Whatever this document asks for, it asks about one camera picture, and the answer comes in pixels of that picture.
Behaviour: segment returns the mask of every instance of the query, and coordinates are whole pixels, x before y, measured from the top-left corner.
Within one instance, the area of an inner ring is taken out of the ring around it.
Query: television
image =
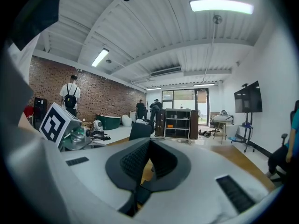
[[[263,112],[262,97],[258,81],[235,93],[235,112]]]

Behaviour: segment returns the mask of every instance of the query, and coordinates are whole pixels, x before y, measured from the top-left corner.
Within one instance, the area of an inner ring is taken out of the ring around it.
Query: brick wall
[[[61,104],[60,90],[70,81],[71,75],[77,75],[76,84],[81,89],[77,114],[81,120],[93,122],[95,114],[119,117],[129,115],[140,99],[145,103],[146,95],[141,91],[86,71],[78,73],[71,66],[33,56],[29,85],[34,93],[28,105],[33,106],[34,97],[47,99],[48,108],[53,102]]]

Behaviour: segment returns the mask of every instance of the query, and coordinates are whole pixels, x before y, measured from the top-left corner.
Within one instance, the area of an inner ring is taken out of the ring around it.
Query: man with backpack
[[[77,104],[80,100],[80,88],[76,85],[77,76],[72,75],[70,82],[65,84],[60,91],[62,96],[63,108],[70,112],[73,116],[77,116]]]

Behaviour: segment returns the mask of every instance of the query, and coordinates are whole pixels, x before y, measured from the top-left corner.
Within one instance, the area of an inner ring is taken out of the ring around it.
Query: white chair
[[[121,121],[122,121],[122,125],[125,126],[125,127],[130,127],[132,125],[132,119],[129,118],[129,116],[126,115],[126,114],[124,114],[121,117]]]

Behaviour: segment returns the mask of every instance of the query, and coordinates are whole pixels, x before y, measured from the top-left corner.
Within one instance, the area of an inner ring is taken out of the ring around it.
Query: wooden floor
[[[121,144],[123,142],[128,141],[129,138],[125,138],[122,140],[119,140],[117,142],[111,143],[109,145],[116,145]],[[223,157],[230,160],[235,165],[239,166],[243,170],[250,173],[252,176],[254,176],[256,179],[258,179],[267,189],[268,191],[273,191],[275,189],[274,184],[270,181],[267,176],[262,173],[262,171],[254,165],[253,162],[251,162],[245,155],[242,154],[235,146],[233,145],[201,145],[200,147],[209,149],[215,153],[218,153],[222,155]],[[142,181],[144,180],[150,181],[153,177],[153,172],[151,171],[152,162],[149,160],[149,162],[146,164],[143,175],[142,175]]]

